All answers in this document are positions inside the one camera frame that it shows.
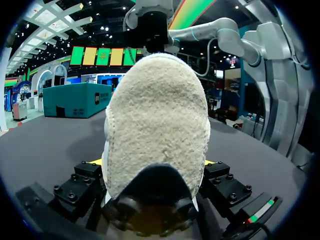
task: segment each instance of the green panel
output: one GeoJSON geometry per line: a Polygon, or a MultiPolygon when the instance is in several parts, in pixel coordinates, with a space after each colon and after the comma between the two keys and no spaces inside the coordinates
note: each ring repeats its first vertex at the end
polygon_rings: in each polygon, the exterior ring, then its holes
{"type": "Polygon", "coordinates": [[[252,217],[250,217],[250,220],[254,223],[258,220],[258,218],[255,215],[253,215],[252,217]]]}
{"type": "Polygon", "coordinates": [[[136,48],[131,48],[131,49],[125,49],[124,50],[124,61],[123,61],[123,65],[124,66],[133,66],[135,63],[132,61],[131,57],[130,57],[130,53],[129,51],[131,51],[132,53],[132,57],[134,60],[136,60],[136,56],[137,56],[137,49],[136,48]]]}
{"type": "Polygon", "coordinates": [[[99,48],[96,58],[97,66],[107,66],[109,64],[110,48],[99,48]]]}
{"type": "Polygon", "coordinates": [[[83,46],[73,47],[70,65],[81,65],[84,49],[83,46]]]}
{"type": "Polygon", "coordinates": [[[26,75],[26,80],[29,81],[30,79],[30,68],[28,68],[28,74],[26,75]]]}

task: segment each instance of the gray tabletop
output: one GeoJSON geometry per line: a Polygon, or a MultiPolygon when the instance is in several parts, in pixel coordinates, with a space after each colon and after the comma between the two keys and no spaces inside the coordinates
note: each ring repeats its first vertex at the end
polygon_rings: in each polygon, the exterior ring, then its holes
{"type": "MultiPolygon", "coordinates": [[[[88,119],[40,116],[0,137],[0,176],[9,194],[38,182],[52,192],[81,161],[101,158],[105,111],[88,119]]],[[[305,175],[287,158],[249,135],[214,119],[206,159],[222,161],[252,196],[262,192],[280,196],[283,203],[266,225],[275,228],[299,197],[305,175]]],[[[227,224],[219,220],[222,227],[227,224]]],[[[260,231],[255,239],[265,235],[260,231]]]]}

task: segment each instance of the bolt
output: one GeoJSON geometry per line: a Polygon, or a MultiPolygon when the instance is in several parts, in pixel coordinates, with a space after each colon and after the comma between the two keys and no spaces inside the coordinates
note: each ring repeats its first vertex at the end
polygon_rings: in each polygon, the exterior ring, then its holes
{"type": "Polygon", "coordinates": [[[220,184],[220,183],[221,183],[220,177],[216,177],[215,179],[213,179],[213,184],[218,185],[218,184],[220,184]]]}
{"type": "Polygon", "coordinates": [[[68,194],[68,198],[69,198],[70,200],[75,200],[75,199],[77,198],[77,195],[75,195],[74,193],[70,192],[70,193],[68,194]]]}
{"type": "Polygon", "coordinates": [[[84,181],[86,184],[88,184],[88,183],[90,183],[90,178],[87,177],[87,176],[85,176],[85,177],[83,178],[83,181],[84,181]]]}
{"type": "Polygon", "coordinates": [[[251,186],[251,185],[246,185],[246,186],[244,187],[244,191],[245,191],[246,193],[250,193],[250,192],[252,191],[252,186],[251,186]]]}
{"type": "Polygon", "coordinates": [[[60,187],[59,185],[55,185],[55,186],[53,187],[53,190],[54,190],[55,193],[58,193],[58,192],[61,191],[61,187],[60,187]]]}
{"type": "Polygon", "coordinates": [[[232,179],[234,179],[234,175],[231,173],[228,173],[225,178],[228,180],[232,180],[232,179]]]}
{"type": "Polygon", "coordinates": [[[73,174],[71,174],[71,178],[72,178],[72,180],[74,180],[74,181],[75,181],[75,180],[77,180],[77,179],[78,179],[78,176],[77,176],[76,174],[74,174],[74,173],[73,173],[73,174]]]}
{"type": "Polygon", "coordinates": [[[28,202],[28,201],[26,201],[24,205],[25,205],[25,207],[26,207],[27,209],[31,208],[31,204],[30,204],[30,202],[28,202]]]}
{"type": "Polygon", "coordinates": [[[231,193],[229,199],[231,202],[235,202],[237,200],[237,194],[231,193]]]}

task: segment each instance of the striped label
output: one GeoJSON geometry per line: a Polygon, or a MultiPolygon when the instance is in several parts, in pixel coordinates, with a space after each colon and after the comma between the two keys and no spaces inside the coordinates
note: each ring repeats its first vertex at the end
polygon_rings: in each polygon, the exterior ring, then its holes
{"type": "Polygon", "coordinates": [[[262,208],[260,208],[259,211],[257,211],[252,217],[248,219],[249,223],[254,223],[256,222],[263,214],[265,214],[269,208],[275,203],[273,200],[269,200],[262,208]]]}
{"type": "Polygon", "coordinates": [[[84,49],[83,46],[73,47],[70,65],[81,65],[84,49]]]}

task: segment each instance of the display screen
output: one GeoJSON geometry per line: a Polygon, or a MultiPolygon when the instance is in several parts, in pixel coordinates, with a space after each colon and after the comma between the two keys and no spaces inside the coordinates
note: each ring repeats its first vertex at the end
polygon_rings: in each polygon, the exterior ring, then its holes
{"type": "Polygon", "coordinates": [[[214,74],[217,79],[224,78],[224,71],[223,70],[214,70],[214,74]]]}

